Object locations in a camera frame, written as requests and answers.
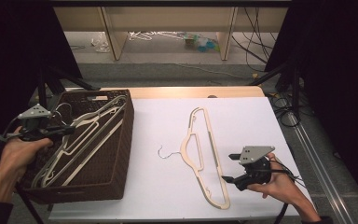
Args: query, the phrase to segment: forearm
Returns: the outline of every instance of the forearm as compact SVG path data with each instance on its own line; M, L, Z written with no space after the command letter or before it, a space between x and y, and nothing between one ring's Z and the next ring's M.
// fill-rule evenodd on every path
M0 168L0 203L10 203L18 175L16 172Z
M317 222L321 220L318 213L313 208L312 203L307 198L298 203L294 203L293 207L300 214L301 220L305 222Z

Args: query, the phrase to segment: wire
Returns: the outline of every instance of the wire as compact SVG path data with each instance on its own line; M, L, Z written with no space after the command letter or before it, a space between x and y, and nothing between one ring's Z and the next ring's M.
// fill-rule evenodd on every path
M272 36L272 39L274 39L274 41L277 42L277 38L272 33L269 34Z
M4 132L0 135L0 137L6 138L7 132L8 132L8 130L9 130L9 128L13 125L13 123L16 121L16 119L17 119L17 117L14 118L14 119L7 125L7 127L5 128Z
M284 217L284 214L286 213L286 210L287 210L288 206L289 206L288 203L283 204L282 210L281 210L280 214L276 217L274 224L281 223L281 220Z
M292 106L290 106L289 100L287 98L285 98L285 97L278 98L275 102L273 101L273 98L271 98L269 101L273 108L277 108L277 109L274 109L274 113L275 113L275 116L277 117L277 119L281 122L281 125L283 125L285 127L289 127L289 128L294 128L300 123L300 121L301 121L300 116L297 115L296 113L294 113L294 109ZM277 103L280 101L284 101L282 106L277 105ZM293 115L296 117L296 122L294 124L293 123L289 124L289 123L283 121L285 118L288 118L288 116L290 116L290 115Z
M215 72L215 71L210 71L210 70L207 70L207 69L204 69L204 68L200 68L200 67L182 65L182 64L179 64L179 63L174 63L174 64L176 64L176 65L178 65L178 66L181 66L181 67L185 67L185 68L195 68L195 69L199 69L199 70L204 71L204 72L209 72L209 73L214 73L214 74L222 74L222 75L227 75L227 76L231 76L231 77L237 77L237 78L244 79L244 77L235 76L235 75L232 75L232 74L230 74L230 73Z
M253 44L259 45L259 46L264 47L264 48L273 49L273 47L270 47L270 46L267 46L267 45L263 45L263 44L261 44L261 43L254 42L254 40L251 40L251 39L245 34L245 32L242 32L242 34L243 34L243 36L245 36L246 39L248 39L249 41L251 41Z
M86 46L79 46L79 45L71 45L70 46L71 47L71 50L75 50L75 49L85 49L86 48Z
M267 63L266 60L264 60L264 59L258 57L255 53L251 52L251 51L249 50L249 46L248 46L248 48L245 48L242 44L240 44L240 43L235 39L234 36L232 36L232 39L240 46L241 49L244 49L247 53L252 54L255 58L257 58L258 60L260 60L262 63Z
M249 13L248 13L248 10L246 9L246 7L244 7L244 9L245 9L246 16L247 16L249 22L251 23L251 26L252 26L252 29L253 29L252 36L251 36L251 41L253 40L253 36L255 34L257 36L258 40L260 41L260 44L262 46L262 50L264 52L264 55L266 56L266 59L268 60L269 59L269 53L267 52L266 48L264 47L263 40L262 40L261 34L260 34L260 26L258 24L258 11L259 11L259 8L258 7L255 8L255 23L252 22L252 19L249 16Z
M303 114L303 115L309 116L309 117L315 117L315 115L313 114L313 111L310 108L310 103L308 102L307 94L302 89L300 89L300 93L302 93L302 95L301 95L302 97L299 97L298 100L300 101L300 103L302 103L302 105L298 106L298 109L299 109L298 112ZM289 98L292 98L292 94L290 92L287 94L287 96ZM311 111L309 111L309 113L307 113L307 112L304 111L304 108L305 109L308 108Z
M166 31L159 31L159 32L129 32L130 37L129 40L135 40L135 38L142 39L142 40L152 40L151 35L164 35L171 38L176 39L183 39L182 36L179 36L177 32L166 32Z
M296 181L297 184L301 185L304 189L306 189L305 185L300 183L298 180L304 182L303 179L299 178L298 176L295 176L293 175L292 171L287 167L285 166L284 164L282 164L281 162L278 162L278 161L269 161L269 162L275 162L275 163L278 163L280 164L281 167L283 167L284 170L286 170L289 174L287 174L293 181Z
M249 51L250 45L251 45L251 42L248 43L248 47L246 48L246 50L247 50L247 51L246 51L246 54L245 54L246 64L248 65L248 67L250 67L251 69L255 70L256 72L263 72L263 71L261 71L261 70L258 70L258 69L253 68L253 67L249 64L249 62L248 62L248 54L247 54L247 52Z

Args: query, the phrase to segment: black stand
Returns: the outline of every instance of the black stand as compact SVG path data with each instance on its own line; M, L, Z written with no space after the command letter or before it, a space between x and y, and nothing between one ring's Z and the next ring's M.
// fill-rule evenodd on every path
M272 77L275 77L278 74L281 74L275 88L278 92L286 91L289 86L292 86L293 90L293 98L292 98L292 109L297 119L299 119L298 108L299 108L299 78L300 78L300 69L305 65L305 61L307 60L306 56L310 53L312 49L312 44L314 39L316 39L321 24L324 21L324 17L326 15L325 11L322 11L324 4L324 0L321 0L321 4L319 8L315 9L316 11L312 13L309 21L304 25L304 28L301 32L300 38L295 44L293 50L287 58L285 63L282 63L278 67L272 69L270 72L262 76L261 78L253 81L249 85L257 86L261 83L269 80ZM289 10L304 10L306 7L298 5L289 8Z
M19 35L27 37L23 44L25 48L29 49L27 53L32 55L28 73L37 75L30 79L35 81L33 84L37 83L39 104L48 108L46 85L54 95L65 92L65 87L60 81L61 78L66 78L88 91L100 89L76 78L81 77L80 71L52 7L20 6L10 4L10 2L3 3L0 7L6 12L7 22L11 27L16 29ZM41 21L44 24L43 29L36 30L35 27L39 27ZM37 214L19 184L16 184L16 191L35 221L43 223L42 218Z
M48 108L48 98L46 96L45 84L48 85L54 95L65 92L65 87L60 82L60 78L65 78L87 91L98 91L101 89L98 87L93 87L81 79L72 77L69 74L63 72L61 69L53 66L46 66L45 69L39 71L38 75L39 80L37 90L39 95L39 104L41 104L44 108Z

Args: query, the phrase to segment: white table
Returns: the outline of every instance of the white table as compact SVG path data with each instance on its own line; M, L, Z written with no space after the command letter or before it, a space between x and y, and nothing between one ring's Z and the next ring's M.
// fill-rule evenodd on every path
M189 115L201 106L209 112L224 175L243 175L243 168L228 154L241 153L245 146L275 146L277 157L299 175L267 98L133 99L133 105L135 120L124 198L55 204L50 219L65 222L240 220L276 217L280 213L281 202L270 197L262 199L260 193L239 191L229 184L231 205L228 210L217 209L205 200L192 169L180 154L168 159L158 156L161 146L163 156L179 151L186 137ZM212 154L203 149L207 166ZM214 172L215 169L205 169L201 176L213 197L221 200ZM300 188L310 198L307 190ZM298 216L298 213L289 206L286 215Z

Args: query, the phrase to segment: human hand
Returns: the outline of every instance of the human hand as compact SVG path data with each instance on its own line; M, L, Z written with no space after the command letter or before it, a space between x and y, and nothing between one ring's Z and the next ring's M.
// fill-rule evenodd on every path
M27 165L30 164L36 152L44 147L52 146L51 140L44 138L34 142L24 142L20 138L10 139L1 155L0 160L0 202L9 203L11 195L22 176Z
M33 142L24 142L15 137L7 141L1 154L0 169L15 172L18 179L25 174L26 167L30 164L36 152L44 147L51 147L50 139L44 138Z
M282 166L277 163L274 153L267 154L270 161L271 170L282 170ZM269 195L283 203L294 206L303 221L320 221L313 205L298 188L295 182L285 173L272 173L270 181L265 185L253 184L248 186L249 190L263 193L263 198Z

